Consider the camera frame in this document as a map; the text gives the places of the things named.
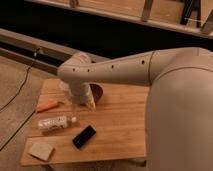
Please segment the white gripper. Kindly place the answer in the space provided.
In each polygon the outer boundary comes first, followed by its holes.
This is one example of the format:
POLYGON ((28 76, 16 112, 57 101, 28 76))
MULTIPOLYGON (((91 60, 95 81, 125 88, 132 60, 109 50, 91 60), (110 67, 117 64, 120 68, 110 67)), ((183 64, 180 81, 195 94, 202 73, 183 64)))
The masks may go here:
POLYGON ((69 83, 70 97, 75 105, 86 105, 90 110, 96 110, 96 104, 88 83, 69 83))

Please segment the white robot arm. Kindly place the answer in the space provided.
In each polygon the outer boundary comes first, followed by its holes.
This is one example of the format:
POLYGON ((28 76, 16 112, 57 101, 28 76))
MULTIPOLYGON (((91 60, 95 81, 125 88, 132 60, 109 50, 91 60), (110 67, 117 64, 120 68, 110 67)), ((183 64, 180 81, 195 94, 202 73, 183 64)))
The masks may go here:
POLYGON ((78 104, 91 97, 91 82, 148 86, 148 171, 213 171, 212 51, 154 50, 98 63, 80 52, 57 75, 78 104))

